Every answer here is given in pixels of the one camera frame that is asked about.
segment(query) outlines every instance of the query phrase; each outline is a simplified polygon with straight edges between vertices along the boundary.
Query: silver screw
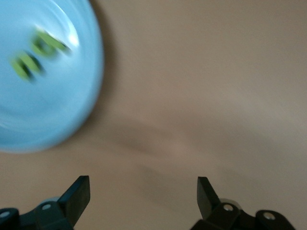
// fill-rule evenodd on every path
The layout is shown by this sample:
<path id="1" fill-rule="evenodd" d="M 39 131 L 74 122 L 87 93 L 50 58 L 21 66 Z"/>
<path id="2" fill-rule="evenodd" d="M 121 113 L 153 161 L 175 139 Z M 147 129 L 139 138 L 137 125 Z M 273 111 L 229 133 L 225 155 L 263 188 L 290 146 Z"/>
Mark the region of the silver screw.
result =
<path id="1" fill-rule="evenodd" d="M 234 210 L 234 208 L 231 205 L 224 205 L 224 209 L 230 212 Z"/>
<path id="2" fill-rule="evenodd" d="M 2 213 L 0 214 L 0 218 L 5 218 L 5 217 L 7 217 L 8 215 L 10 215 L 10 212 L 9 212 L 9 211 L 2 212 Z"/>
<path id="3" fill-rule="evenodd" d="M 266 219 L 275 220 L 275 216 L 274 216 L 271 212 L 265 212 L 265 213 L 263 213 L 263 216 L 264 216 Z"/>
<path id="4" fill-rule="evenodd" d="M 42 210 L 47 210 L 47 209 L 49 209 L 49 208 L 51 208 L 51 205 L 44 205 L 44 206 L 42 206 Z"/>

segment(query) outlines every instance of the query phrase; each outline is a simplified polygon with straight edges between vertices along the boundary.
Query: black metal bracket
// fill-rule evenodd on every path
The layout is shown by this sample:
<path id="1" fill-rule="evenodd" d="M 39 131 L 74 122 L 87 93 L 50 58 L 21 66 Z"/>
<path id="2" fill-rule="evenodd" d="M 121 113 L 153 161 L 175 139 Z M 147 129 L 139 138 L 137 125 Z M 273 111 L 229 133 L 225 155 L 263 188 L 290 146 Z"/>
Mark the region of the black metal bracket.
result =
<path id="1" fill-rule="evenodd" d="M 206 177 L 198 178 L 197 203 L 203 219 L 191 230 L 295 230 L 278 212 L 260 210 L 252 217 L 233 204 L 222 203 Z"/>
<path id="2" fill-rule="evenodd" d="M 0 230 L 72 230 L 90 198 L 89 176 L 80 176 L 57 201 L 44 202 L 28 213 L 0 209 Z"/>

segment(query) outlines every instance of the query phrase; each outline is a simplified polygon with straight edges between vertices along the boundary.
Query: tabletop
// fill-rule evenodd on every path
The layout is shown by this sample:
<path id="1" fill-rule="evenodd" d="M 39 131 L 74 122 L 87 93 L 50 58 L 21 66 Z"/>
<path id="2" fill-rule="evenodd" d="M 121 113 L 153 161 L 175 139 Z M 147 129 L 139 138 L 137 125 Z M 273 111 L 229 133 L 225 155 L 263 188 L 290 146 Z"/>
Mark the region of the tabletop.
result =
<path id="1" fill-rule="evenodd" d="M 307 2 L 92 0 L 104 83 L 71 138 L 0 153 L 0 207 L 89 175 L 82 229 L 188 230 L 197 177 L 254 215 L 307 219 Z"/>

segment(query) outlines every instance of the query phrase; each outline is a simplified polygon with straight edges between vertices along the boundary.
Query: blue plate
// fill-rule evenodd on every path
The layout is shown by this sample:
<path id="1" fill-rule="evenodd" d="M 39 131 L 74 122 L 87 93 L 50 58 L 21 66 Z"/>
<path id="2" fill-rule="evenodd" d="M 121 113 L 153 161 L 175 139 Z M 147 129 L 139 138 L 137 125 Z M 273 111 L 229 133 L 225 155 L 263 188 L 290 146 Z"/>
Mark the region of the blue plate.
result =
<path id="1" fill-rule="evenodd" d="M 52 58 L 34 53 L 37 30 L 69 52 Z M 89 1 L 2 0 L 0 33 L 0 151 L 31 152 L 60 143 L 88 117 L 102 83 L 102 38 Z M 30 81 L 10 65 L 21 51 L 44 70 Z"/>

